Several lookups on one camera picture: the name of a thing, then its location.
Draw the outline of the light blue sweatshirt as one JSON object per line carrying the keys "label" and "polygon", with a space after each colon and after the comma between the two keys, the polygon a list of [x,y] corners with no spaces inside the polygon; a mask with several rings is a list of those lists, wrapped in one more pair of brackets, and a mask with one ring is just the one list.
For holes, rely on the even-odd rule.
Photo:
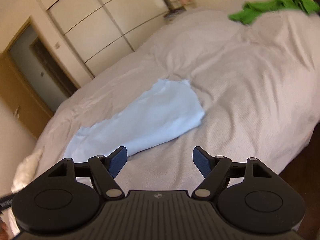
{"label": "light blue sweatshirt", "polygon": [[188,80],[158,80],[124,110],[91,127],[80,127],[64,152],[85,162],[124,146],[127,156],[174,140],[200,126],[205,111]]}

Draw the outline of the cream folded cloth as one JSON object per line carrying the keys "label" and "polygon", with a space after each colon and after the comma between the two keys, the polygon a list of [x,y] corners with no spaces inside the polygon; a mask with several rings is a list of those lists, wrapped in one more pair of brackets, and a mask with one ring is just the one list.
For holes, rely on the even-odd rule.
{"label": "cream folded cloth", "polygon": [[25,188],[31,181],[33,181],[42,154],[43,148],[34,150],[32,154],[25,157],[18,165],[12,182],[12,193],[20,191],[21,189]]}

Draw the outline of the grey bed cover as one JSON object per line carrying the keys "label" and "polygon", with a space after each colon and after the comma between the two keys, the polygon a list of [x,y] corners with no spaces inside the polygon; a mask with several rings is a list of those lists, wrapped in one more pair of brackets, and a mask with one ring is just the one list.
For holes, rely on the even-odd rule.
{"label": "grey bed cover", "polygon": [[80,127],[111,118],[160,79],[188,80],[205,115],[198,128],[129,157],[116,178],[123,190],[193,191],[202,180],[196,146],[237,162],[257,157],[280,173],[319,122],[319,16],[284,10],[242,25],[221,11],[184,13],[60,105],[36,143],[33,180]]}

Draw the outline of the wooden door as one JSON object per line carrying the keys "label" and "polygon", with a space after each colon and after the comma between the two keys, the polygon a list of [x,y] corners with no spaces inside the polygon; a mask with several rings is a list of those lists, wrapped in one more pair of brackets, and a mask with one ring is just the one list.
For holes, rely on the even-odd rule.
{"label": "wooden door", "polygon": [[1,99],[14,118],[37,139],[61,103],[78,88],[27,19],[1,52]]}

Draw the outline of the cream wardrobe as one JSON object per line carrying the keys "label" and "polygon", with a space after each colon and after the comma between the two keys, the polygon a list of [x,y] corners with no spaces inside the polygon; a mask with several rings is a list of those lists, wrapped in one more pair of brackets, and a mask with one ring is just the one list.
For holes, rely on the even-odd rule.
{"label": "cream wardrobe", "polygon": [[92,76],[137,50],[169,11],[164,0],[39,1]]}

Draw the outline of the green knit garment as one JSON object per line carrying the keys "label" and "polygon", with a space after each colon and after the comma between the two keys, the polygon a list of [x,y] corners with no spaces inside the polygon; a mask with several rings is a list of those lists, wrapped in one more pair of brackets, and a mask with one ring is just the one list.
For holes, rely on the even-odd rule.
{"label": "green knit garment", "polygon": [[268,12],[299,10],[307,15],[319,13],[319,0],[266,0],[246,2],[239,12],[228,15],[228,19],[243,25],[252,24],[259,16]]}

